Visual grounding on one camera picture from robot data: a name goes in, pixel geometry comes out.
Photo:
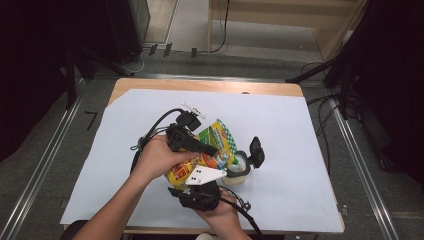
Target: black wall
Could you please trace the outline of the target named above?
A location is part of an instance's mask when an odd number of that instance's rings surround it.
[[[58,0],[54,8],[49,15],[66,44],[119,64],[141,53],[130,0]]]
[[[354,87],[382,156],[424,184],[424,6],[382,2],[358,42]]]
[[[66,87],[59,70],[64,50],[44,14],[48,8],[46,1],[1,2],[0,161],[19,148]]]

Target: wrist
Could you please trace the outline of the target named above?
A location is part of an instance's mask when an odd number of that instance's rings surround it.
[[[146,175],[134,174],[134,173],[131,174],[127,179],[127,183],[129,185],[140,190],[144,190],[147,187],[147,185],[150,184],[151,181],[152,179],[147,177]]]

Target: black cable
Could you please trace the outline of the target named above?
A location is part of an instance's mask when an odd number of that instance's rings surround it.
[[[227,39],[227,21],[228,21],[228,8],[230,6],[230,0],[227,0],[227,10],[225,11],[225,21],[224,21],[224,39],[222,40],[221,46],[219,46],[219,48],[212,50],[210,52],[207,51],[200,51],[197,53],[216,53],[219,50],[221,50],[222,46],[224,46],[225,44],[225,40]]]
[[[150,136],[150,139],[152,139],[154,136],[158,135],[159,133],[165,132],[166,130],[168,130],[168,128],[162,129],[160,131],[156,131],[154,134],[152,134],[152,136]]]
[[[184,110],[182,110],[181,108],[174,108],[174,109],[169,110],[165,114],[163,114],[162,117],[160,117],[156,121],[156,123],[152,126],[152,128],[150,128],[149,132],[147,132],[146,137],[143,138],[143,140],[140,142],[139,147],[141,147],[141,149],[138,149],[139,151],[141,151],[143,149],[143,147],[146,146],[147,142],[149,142],[149,140],[152,138],[151,135],[152,135],[153,131],[156,129],[156,127],[159,125],[159,123],[161,123],[163,121],[163,119],[165,119],[169,114],[171,114],[173,112],[183,113]]]
[[[328,176],[330,176],[330,163],[331,163],[330,147],[329,147],[329,145],[328,145],[327,135],[325,134],[324,127],[323,127],[323,122],[322,122],[322,119],[321,119],[321,108],[322,108],[322,106],[324,105],[324,103],[325,103],[328,99],[326,99],[325,101],[322,101],[322,102],[321,102],[321,104],[320,104],[320,106],[318,107],[318,121],[319,121],[319,126],[320,126],[320,129],[321,129],[321,132],[322,132],[322,137],[324,138],[325,147],[326,147],[326,149],[327,149],[327,172],[328,172]]]
[[[248,212],[249,210],[250,210],[250,208],[251,208],[251,205],[250,205],[250,203],[249,203],[249,201],[247,202],[247,203],[245,203],[244,202],[244,200],[240,197],[240,196],[238,196],[235,192],[233,192],[231,189],[229,189],[229,188],[227,188],[227,187],[224,187],[224,186],[219,186],[220,188],[223,188],[224,189],[224,191],[227,191],[227,192],[229,192],[231,195],[233,195],[236,199],[237,199],[237,201],[240,203],[240,206],[246,211],[246,212]]]
[[[302,75],[304,73],[303,70],[305,69],[305,67],[307,67],[309,65],[312,65],[312,64],[323,64],[323,62],[310,62],[310,63],[307,63],[307,64],[303,65],[302,68],[300,69],[300,74]]]
[[[331,108],[330,111],[325,116],[324,120],[321,120],[320,125],[319,125],[317,131],[315,132],[315,134],[317,135],[317,137],[322,134],[322,131],[325,128],[328,119],[333,115],[334,110],[336,110],[336,108],[338,108],[338,106],[335,106],[335,107]]]
[[[318,102],[319,100],[324,100],[324,99],[327,99],[327,98],[333,98],[333,97],[338,97],[338,96],[340,96],[340,94],[327,95],[327,96],[324,96],[324,97],[320,97],[320,98],[315,98],[315,99],[308,100],[306,102],[306,104],[307,105],[310,105],[312,103]]]

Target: yellow packaging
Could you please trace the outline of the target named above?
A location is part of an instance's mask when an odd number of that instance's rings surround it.
[[[220,169],[218,162],[213,157],[201,153],[191,159],[184,160],[183,162],[173,166],[166,174],[166,178],[175,189],[185,190],[187,188],[185,180],[193,172],[193,169],[196,167],[196,165]]]
[[[237,146],[230,131],[220,119],[217,119],[211,126],[201,131],[196,135],[196,138],[202,143],[209,144],[219,150],[215,160],[220,167],[226,167],[234,161]]]
[[[188,178],[188,176],[190,176],[199,160],[199,156],[196,156],[173,166],[166,174],[166,178],[168,179],[169,183],[171,183],[175,189],[186,189],[187,185],[185,184],[185,180]]]
[[[195,138],[202,143],[217,148],[219,150],[218,154],[215,157],[211,157],[201,153],[172,167],[165,177],[175,189],[185,190],[187,188],[185,181],[197,164],[204,167],[222,169],[234,161],[237,147],[230,131],[221,120],[217,119],[211,126],[196,135]]]

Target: white paper sheet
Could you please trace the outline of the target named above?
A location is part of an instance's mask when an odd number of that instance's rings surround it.
[[[107,107],[61,224],[90,219],[113,196],[129,175],[134,156],[130,147],[182,101],[207,115],[198,131],[219,118],[238,149],[248,154],[253,137],[259,137],[265,162],[252,169],[243,184],[230,188],[252,204],[249,214],[261,230],[343,232],[303,97],[139,89]],[[177,115],[171,114],[160,126],[174,122]],[[165,177],[154,180],[128,226],[208,228],[170,195],[169,186]],[[240,219],[244,229],[252,229]]]

